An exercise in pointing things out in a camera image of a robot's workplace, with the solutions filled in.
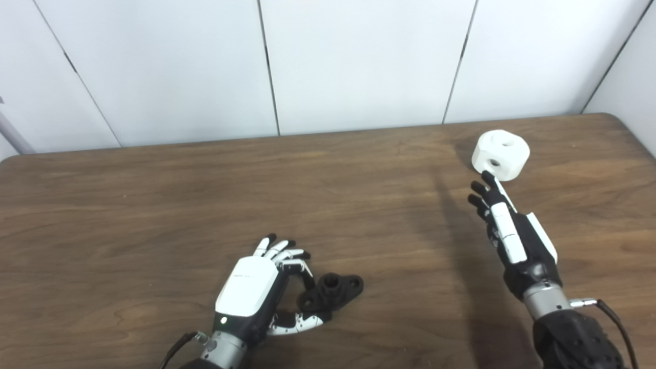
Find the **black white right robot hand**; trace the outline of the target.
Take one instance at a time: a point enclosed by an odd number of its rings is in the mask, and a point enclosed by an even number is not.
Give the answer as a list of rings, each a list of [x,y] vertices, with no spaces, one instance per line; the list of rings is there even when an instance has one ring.
[[[468,201],[485,222],[487,238],[504,266],[503,279],[518,300],[537,283],[562,286],[558,254],[534,213],[516,210],[501,182],[487,170],[471,183]]]

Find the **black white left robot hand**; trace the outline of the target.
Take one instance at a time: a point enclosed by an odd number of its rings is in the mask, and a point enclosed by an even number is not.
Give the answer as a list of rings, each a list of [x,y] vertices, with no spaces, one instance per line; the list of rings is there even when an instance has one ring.
[[[213,331],[232,335],[248,348],[269,336],[298,334],[333,318],[331,311],[311,314],[278,308],[291,277],[300,277],[307,291],[316,282],[307,264],[309,252],[296,248],[294,240],[276,238],[268,234],[252,255],[238,260],[216,299]]]

